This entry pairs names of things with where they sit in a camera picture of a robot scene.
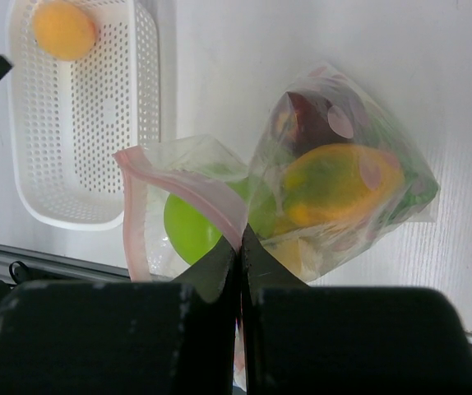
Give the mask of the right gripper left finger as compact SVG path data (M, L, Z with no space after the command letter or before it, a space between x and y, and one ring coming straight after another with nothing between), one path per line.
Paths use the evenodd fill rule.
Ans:
M0 394L230 394L238 255L172 281L29 281L0 302Z

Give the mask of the orange fruit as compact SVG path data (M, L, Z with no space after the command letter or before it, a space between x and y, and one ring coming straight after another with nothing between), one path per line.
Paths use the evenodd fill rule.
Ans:
M41 4L34 12L31 25L37 45L62 61L85 57L98 38L93 19L67 1Z

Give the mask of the green apple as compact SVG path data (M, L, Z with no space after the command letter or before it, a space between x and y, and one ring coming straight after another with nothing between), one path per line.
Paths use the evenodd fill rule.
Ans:
M261 239L272 236L276 201L271 189L254 176L228 185L250 204L248 222ZM220 231L196 208L170 194L164 205L164 228L178 255L193 265L210 252L221 237Z

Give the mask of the clear zip top bag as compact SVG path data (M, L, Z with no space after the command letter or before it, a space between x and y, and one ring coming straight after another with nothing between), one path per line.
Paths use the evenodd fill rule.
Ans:
M250 227L291 273L315 281L425 211L439 184L402 127L328 63L282 93L249 162L212 136L114 155L133 281L175 278Z

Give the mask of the green lettuce head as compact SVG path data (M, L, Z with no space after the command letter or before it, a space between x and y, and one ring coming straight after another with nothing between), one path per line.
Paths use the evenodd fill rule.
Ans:
M404 173L402 194L390 218L406 221L421 212L436 196L439 184L414 140L389 115L377 108L367 110L368 136L376 148L393 154Z

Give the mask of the red apple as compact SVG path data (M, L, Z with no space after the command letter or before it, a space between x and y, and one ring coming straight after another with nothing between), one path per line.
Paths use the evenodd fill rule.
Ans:
M271 134L295 155L335 143L351 143L369 125L367 111L352 90L289 91L272 115Z

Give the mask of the white perforated plastic basket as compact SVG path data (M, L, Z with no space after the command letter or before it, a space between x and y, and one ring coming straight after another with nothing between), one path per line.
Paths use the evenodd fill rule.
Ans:
M143 1L80 1L98 38L64 62L38 47L37 1L7 16L10 133L17 192L38 221L109 230L123 219L123 181L113 155L160 139L158 32Z

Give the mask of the yellow mango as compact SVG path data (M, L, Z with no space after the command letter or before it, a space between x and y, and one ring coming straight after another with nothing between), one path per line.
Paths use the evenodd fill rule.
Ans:
M355 224L404 185L393 154L356 144L315 148L291 163L281 179L282 209L299 227Z

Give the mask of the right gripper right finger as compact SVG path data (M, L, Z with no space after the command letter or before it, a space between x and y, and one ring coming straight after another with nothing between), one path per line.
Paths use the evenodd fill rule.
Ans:
M458 313L421 287L312 287L251 229L241 248L251 394L472 394Z

